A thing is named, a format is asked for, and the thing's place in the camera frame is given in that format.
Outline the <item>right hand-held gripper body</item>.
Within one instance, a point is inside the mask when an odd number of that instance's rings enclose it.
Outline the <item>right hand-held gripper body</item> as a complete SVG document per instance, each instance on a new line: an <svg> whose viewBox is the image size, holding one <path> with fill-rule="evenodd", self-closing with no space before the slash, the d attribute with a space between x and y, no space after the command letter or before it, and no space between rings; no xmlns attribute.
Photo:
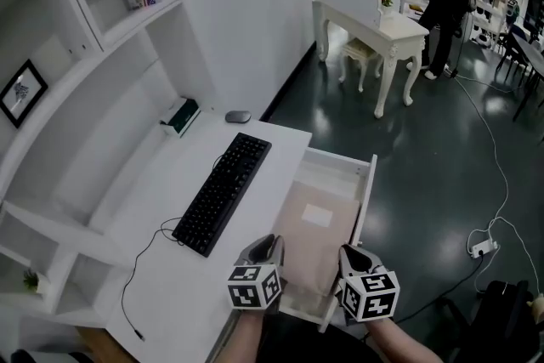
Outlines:
<svg viewBox="0 0 544 363"><path fill-rule="evenodd" d="M390 318L400 295L396 274L362 247L349 246L349 268L339 267L339 303L356 322Z"/></svg>

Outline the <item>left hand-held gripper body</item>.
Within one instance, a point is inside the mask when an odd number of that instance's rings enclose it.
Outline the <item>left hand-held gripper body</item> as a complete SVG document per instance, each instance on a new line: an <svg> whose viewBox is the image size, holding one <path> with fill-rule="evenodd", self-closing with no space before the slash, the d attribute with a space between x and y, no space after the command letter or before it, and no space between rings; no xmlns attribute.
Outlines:
<svg viewBox="0 0 544 363"><path fill-rule="evenodd" d="M261 237L240 253L227 280L233 309L277 310L284 287L281 279L284 264L274 263L276 236Z"/></svg>

